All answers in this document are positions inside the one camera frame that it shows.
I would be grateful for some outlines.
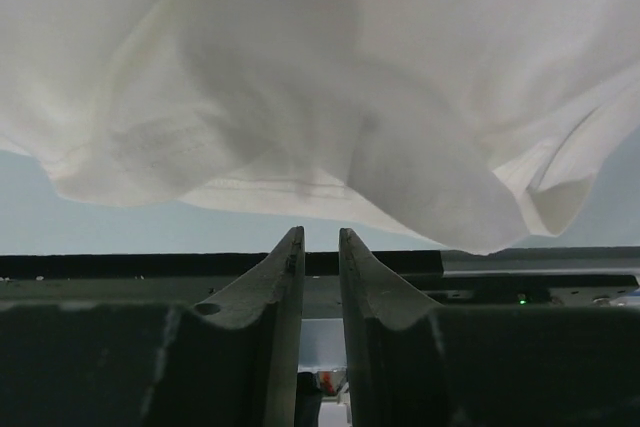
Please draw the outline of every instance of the white fabric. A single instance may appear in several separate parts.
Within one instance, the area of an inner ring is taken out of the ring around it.
[[[0,147],[65,197],[557,235],[640,125],[637,0],[0,0]]]

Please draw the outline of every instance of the screw hole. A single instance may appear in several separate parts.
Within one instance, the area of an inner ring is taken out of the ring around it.
[[[194,309],[196,309],[196,312],[198,312],[201,315],[213,315],[220,312],[220,306],[218,304],[212,304],[209,302],[196,304]]]

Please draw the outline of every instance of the white shirt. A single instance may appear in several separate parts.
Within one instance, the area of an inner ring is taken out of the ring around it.
[[[0,147],[68,198],[557,235],[640,124],[637,0],[0,0]]]

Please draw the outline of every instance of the white cloth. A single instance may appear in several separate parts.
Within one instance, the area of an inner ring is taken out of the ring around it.
[[[0,0],[0,146],[68,198],[557,235],[640,124],[637,0]]]

